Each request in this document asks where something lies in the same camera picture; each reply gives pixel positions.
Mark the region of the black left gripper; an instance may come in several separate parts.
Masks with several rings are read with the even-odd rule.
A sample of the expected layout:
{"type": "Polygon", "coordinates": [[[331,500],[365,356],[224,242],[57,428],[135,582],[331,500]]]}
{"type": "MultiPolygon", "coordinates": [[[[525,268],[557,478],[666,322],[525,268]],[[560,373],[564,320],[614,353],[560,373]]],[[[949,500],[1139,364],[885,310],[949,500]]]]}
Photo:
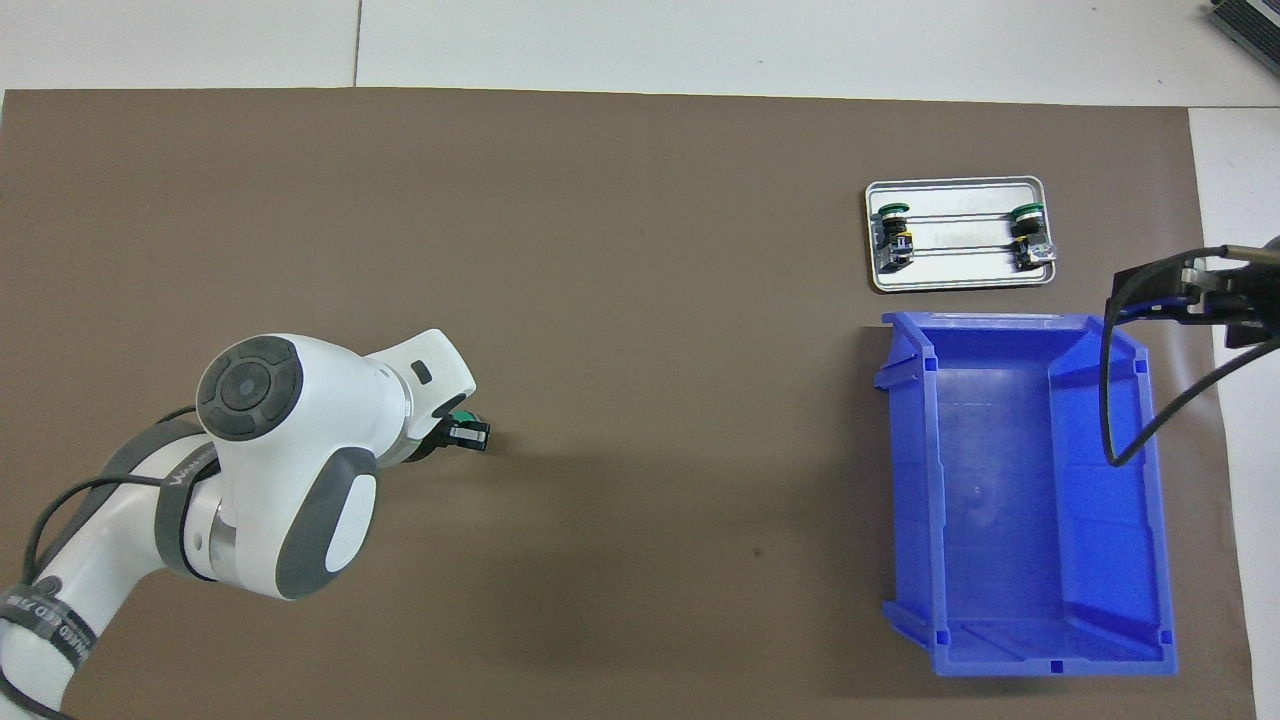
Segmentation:
{"type": "Polygon", "coordinates": [[[452,420],[439,420],[430,432],[428,432],[421,442],[415,447],[415,450],[403,459],[403,464],[417,462],[435,452],[439,448],[444,448],[452,445],[451,428],[452,420]]]}

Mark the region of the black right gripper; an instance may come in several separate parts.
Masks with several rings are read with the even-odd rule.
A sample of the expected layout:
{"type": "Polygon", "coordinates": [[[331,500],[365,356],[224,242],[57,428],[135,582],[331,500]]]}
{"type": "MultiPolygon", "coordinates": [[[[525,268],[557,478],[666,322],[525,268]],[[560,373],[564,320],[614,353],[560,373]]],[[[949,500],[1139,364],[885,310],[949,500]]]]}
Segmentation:
{"type": "Polygon", "coordinates": [[[1190,307],[1196,305],[1197,323],[1213,324],[1220,322],[1220,299],[1231,283],[1231,290],[1247,301],[1249,319],[1228,327],[1225,347],[1244,348],[1277,340],[1277,265],[1249,263],[1229,270],[1230,279],[1224,273],[1211,266],[1206,258],[1170,258],[1116,272],[1106,300],[1106,316],[1114,323],[1193,323],[1190,307]],[[1184,279],[1185,272],[1194,269],[1196,287],[1184,279]]]}

